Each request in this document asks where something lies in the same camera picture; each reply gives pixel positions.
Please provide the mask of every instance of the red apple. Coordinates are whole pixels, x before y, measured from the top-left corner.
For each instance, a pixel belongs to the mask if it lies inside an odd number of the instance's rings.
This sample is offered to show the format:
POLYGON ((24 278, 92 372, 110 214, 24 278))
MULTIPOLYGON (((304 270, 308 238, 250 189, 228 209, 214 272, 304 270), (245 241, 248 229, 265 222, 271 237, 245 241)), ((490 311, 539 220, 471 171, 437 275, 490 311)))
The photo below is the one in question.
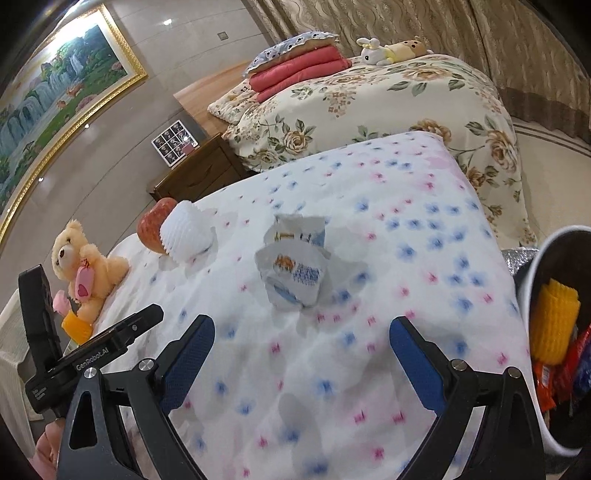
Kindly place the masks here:
POLYGON ((154 208, 145 213, 138 222, 139 241, 152 252, 166 253, 160 241, 160 227, 176 206, 177 201, 175 199, 163 198, 154 205, 154 208))

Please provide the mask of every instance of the red wrapper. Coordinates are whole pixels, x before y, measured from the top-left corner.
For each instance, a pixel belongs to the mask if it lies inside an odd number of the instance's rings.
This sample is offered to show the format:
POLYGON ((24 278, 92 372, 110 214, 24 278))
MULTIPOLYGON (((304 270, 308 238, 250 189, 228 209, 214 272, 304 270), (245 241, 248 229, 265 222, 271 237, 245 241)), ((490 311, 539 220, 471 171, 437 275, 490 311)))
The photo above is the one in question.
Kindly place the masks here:
POLYGON ((554 376, 554 367, 544 365, 542 362, 534 362, 534 381, 535 393, 538 397, 540 410, 544 413, 547 410, 552 410, 556 403, 552 399, 552 380, 554 376))
POLYGON ((554 374, 554 392, 558 403, 562 403, 570 399, 573 393, 574 375, 579 366, 579 361, 585 347, 591 339, 591 324, 579 334, 576 340, 570 344, 569 350, 566 352, 562 365, 557 367, 554 374))

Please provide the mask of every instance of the stuffed animal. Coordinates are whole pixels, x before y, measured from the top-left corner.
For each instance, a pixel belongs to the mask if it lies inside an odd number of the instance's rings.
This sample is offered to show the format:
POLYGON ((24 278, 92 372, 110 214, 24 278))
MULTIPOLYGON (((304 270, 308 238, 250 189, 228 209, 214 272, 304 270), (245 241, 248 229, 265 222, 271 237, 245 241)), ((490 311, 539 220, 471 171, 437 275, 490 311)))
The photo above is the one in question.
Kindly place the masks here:
MULTIPOLYGON (((129 262, 125 258, 107 258, 99 252, 96 245, 88 243, 82 225, 77 220, 71 220, 65 230, 57 236, 51 251, 51 262, 57 277, 69 282, 69 296, 81 304, 76 315, 69 312, 66 319, 75 321, 77 317, 86 326, 91 326, 95 322, 105 299, 113 288, 121 283, 129 270, 129 262)), ((56 295, 56 298, 58 297, 57 303, 64 305, 65 293, 59 291, 56 295)), ((66 325, 62 324, 62 327, 72 337, 66 319, 66 325)), ((90 338, 87 334, 89 329, 81 327, 84 330, 83 337, 90 338)))
POLYGON ((361 60, 368 65, 391 65, 399 61, 412 60, 422 55, 433 53, 428 50, 420 37, 414 37, 414 40, 407 40, 381 47, 377 38, 371 40, 359 38, 357 45, 360 45, 361 60))

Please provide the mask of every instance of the tile floor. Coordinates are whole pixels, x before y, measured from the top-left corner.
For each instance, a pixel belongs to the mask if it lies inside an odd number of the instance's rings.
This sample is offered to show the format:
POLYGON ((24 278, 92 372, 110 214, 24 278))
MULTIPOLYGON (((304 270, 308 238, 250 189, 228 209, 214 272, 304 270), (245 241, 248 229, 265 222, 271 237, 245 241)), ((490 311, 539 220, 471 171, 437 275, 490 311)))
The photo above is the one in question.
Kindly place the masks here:
POLYGON ((566 225, 591 225, 591 145, 514 119, 525 205, 539 243, 566 225))

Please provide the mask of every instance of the photo frame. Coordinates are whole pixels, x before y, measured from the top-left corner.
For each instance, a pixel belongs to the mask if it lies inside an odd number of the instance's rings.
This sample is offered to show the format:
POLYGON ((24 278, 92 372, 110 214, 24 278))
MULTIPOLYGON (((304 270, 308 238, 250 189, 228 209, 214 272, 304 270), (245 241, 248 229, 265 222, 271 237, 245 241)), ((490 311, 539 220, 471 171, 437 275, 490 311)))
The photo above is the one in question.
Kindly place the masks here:
POLYGON ((0 251, 58 153, 147 77, 103 4, 36 49, 0 98, 0 251))
POLYGON ((187 144, 191 144, 193 148, 199 146, 195 137, 180 120, 176 120, 152 139, 152 146, 169 167, 173 167, 187 156, 183 151, 183 147, 187 144))

